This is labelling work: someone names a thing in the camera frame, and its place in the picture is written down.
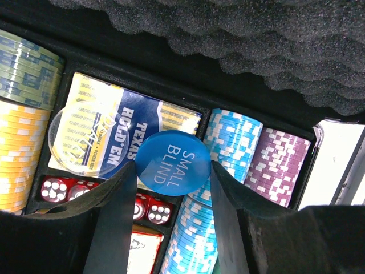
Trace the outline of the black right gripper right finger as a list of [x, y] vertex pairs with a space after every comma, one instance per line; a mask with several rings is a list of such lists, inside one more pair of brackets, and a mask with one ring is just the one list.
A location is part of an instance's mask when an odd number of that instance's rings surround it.
[[222, 273], [363, 273], [364, 207], [275, 204], [218, 162], [210, 176]]

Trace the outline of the clear dealer button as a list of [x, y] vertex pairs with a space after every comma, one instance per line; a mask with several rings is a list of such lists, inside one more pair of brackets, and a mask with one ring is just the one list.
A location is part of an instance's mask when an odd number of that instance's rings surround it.
[[100, 177], [119, 166], [129, 146], [129, 124], [117, 102], [68, 104], [48, 129], [50, 166], [75, 175]]

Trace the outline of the red playing card deck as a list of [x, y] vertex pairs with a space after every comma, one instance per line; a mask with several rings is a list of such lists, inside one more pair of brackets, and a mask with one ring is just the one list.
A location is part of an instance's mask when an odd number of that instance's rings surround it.
[[150, 274], [164, 235], [154, 229], [134, 224], [132, 227], [127, 274]]

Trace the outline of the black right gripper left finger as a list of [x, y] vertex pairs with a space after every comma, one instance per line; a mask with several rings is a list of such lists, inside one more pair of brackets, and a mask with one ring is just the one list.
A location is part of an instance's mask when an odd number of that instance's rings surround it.
[[46, 213], [1, 213], [2, 273], [126, 273], [136, 197], [134, 162]]

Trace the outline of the blue small blind button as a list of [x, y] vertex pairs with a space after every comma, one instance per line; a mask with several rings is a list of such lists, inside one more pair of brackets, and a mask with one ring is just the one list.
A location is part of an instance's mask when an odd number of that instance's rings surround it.
[[182, 131], [163, 131], [142, 142], [135, 157], [136, 174], [152, 191], [181, 196], [199, 189], [210, 177], [206, 145]]

